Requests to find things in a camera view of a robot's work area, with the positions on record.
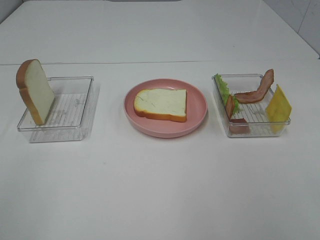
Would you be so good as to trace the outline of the clear ingredients container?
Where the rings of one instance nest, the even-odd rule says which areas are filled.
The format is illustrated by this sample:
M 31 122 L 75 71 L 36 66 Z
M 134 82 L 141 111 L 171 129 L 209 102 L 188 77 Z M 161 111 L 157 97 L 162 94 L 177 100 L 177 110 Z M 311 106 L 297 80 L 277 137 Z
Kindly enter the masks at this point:
M 232 95 L 236 93 L 245 93 L 257 90 L 260 82 L 263 78 L 261 74 L 220 74 L 222 79 L 227 83 L 229 91 Z M 269 105 L 274 91 L 269 88 L 263 100 L 256 103 L 239 103 L 240 112 L 235 113 L 232 119 L 244 118 L 247 121 L 250 132 L 247 134 L 232 134 L 229 130 L 229 122 L 222 98 L 220 96 L 217 84 L 215 82 L 214 76 L 212 76 L 212 81 L 214 85 L 214 98 L 216 100 L 220 118 L 225 130 L 225 133 L 230 138 L 253 138 L 253 137 L 278 137 L 287 126 L 291 123 L 289 122 L 284 126 L 283 130 L 279 133 L 273 133 L 271 130 L 271 122 L 269 122 L 266 114 L 266 108 Z

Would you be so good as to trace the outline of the bread slice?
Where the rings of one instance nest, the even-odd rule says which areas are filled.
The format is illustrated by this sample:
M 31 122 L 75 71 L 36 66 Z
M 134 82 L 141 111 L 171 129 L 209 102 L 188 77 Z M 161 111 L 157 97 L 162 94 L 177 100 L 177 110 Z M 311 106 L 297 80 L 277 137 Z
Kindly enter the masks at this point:
M 140 117 L 183 123 L 187 120 L 187 90 L 143 89 L 135 96 L 133 107 Z
M 29 59 L 20 65 L 16 85 L 35 124 L 44 125 L 55 94 L 38 59 Z

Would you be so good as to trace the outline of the clear bread container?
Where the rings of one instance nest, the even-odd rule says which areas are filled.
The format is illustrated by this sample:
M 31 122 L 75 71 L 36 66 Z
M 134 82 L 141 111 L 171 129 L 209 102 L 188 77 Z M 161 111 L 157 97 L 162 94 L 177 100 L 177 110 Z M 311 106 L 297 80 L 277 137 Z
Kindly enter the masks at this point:
M 44 125 L 25 110 L 17 131 L 30 143 L 80 141 L 90 135 L 97 95 L 92 76 L 49 77 L 55 99 Z

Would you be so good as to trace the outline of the pink round plate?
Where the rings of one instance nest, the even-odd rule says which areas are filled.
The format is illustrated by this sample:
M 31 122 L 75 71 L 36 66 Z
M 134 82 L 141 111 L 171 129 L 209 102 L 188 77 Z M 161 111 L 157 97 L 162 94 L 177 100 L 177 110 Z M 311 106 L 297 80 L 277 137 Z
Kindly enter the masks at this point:
M 186 121 L 156 120 L 136 115 L 134 99 L 137 93 L 144 89 L 185 89 Z M 208 111 L 208 104 L 203 93 L 195 86 L 177 79 L 159 78 L 133 87 L 125 96 L 123 108 L 131 125 L 140 132 L 157 138 L 176 138 L 191 133 L 202 124 Z

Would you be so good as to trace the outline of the green lettuce leaf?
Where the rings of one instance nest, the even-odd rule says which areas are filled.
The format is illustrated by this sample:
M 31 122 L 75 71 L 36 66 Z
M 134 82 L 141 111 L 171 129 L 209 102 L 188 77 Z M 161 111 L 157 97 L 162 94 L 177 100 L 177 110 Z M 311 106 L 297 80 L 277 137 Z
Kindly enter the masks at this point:
M 221 99 L 222 99 L 222 102 L 223 102 L 223 105 L 224 105 L 225 111 L 226 111 L 226 103 L 227 103 L 228 96 L 232 95 L 232 94 L 230 93 L 230 89 L 228 87 L 228 84 L 222 79 L 222 76 L 220 74 L 217 73 L 216 75 L 214 75 L 214 80 L 215 80 L 215 83 L 217 84 L 217 88 L 218 88 L 219 94 L 221 96 Z M 234 115 L 234 114 L 240 112 L 240 103 L 236 99 L 235 95 L 232 95 L 232 96 L 235 101 L 235 108 L 233 110 L 233 115 Z

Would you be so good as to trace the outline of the long bacon strip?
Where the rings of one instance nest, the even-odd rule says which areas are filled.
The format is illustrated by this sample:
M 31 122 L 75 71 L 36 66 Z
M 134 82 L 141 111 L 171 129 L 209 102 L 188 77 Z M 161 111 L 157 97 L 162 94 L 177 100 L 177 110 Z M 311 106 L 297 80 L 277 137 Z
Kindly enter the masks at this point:
M 274 70 L 269 69 L 265 72 L 260 81 L 260 85 L 255 91 L 240 92 L 234 96 L 241 104 L 253 104 L 263 100 L 269 88 L 274 82 Z

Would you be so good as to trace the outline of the yellow cheese slice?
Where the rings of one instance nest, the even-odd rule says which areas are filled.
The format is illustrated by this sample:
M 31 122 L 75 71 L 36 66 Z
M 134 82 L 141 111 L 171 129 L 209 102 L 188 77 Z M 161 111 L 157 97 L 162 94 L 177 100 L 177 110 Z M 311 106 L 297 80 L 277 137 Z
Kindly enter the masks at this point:
M 291 111 L 292 106 L 282 88 L 277 84 L 273 97 L 265 109 L 267 118 L 271 123 L 271 130 L 274 134 L 282 131 L 289 122 Z

